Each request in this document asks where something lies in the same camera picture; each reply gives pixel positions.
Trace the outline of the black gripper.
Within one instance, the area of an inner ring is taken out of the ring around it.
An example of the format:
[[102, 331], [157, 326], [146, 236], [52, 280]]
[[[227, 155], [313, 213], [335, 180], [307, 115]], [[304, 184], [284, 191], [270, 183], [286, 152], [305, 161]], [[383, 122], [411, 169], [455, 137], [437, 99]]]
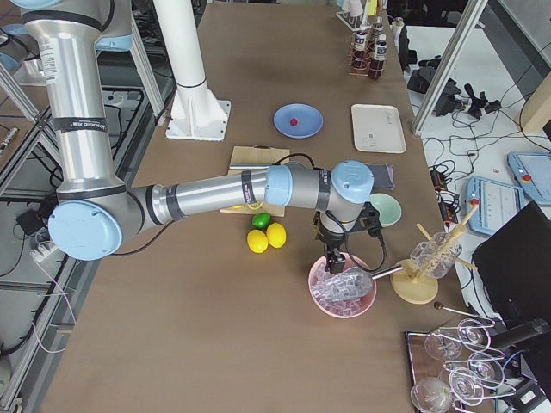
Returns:
[[315, 238], [325, 245], [325, 272], [329, 274], [343, 272], [345, 256], [340, 251], [340, 247], [346, 244], [349, 235], [367, 232], [383, 246], [380, 212], [370, 202], [364, 203], [359, 216], [350, 222], [332, 219], [325, 212], [316, 212], [313, 224]]

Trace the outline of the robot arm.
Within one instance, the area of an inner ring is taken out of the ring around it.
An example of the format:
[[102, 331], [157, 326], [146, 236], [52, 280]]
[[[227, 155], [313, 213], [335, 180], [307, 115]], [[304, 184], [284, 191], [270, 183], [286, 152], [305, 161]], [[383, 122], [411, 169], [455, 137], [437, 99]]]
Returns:
[[155, 225], [262, 202], [313, 209], [325, 268], [336, 274], [344, 268], [340, 248], [349, 234], [380, 229], [369, 203], [373, 174], [352, 160], [332, 170], [285, 163], [170, 187], [128, 188], [115, 174], [96, 50], [131, 47], [130, 2], [21, 1], [19, 8], [39, 47], [61, 155], [63, 181], [48, 230], [67, 255], [98, 260]]

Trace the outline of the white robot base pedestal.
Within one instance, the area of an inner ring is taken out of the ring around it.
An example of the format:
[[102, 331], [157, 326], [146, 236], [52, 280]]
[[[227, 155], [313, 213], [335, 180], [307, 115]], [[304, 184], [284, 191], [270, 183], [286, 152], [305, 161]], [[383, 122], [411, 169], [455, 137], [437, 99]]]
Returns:
[[166, 137], [222, 141], [231, 103], [207, 86], [191, 2], [160, 0], [154, 8], [176, 83]]

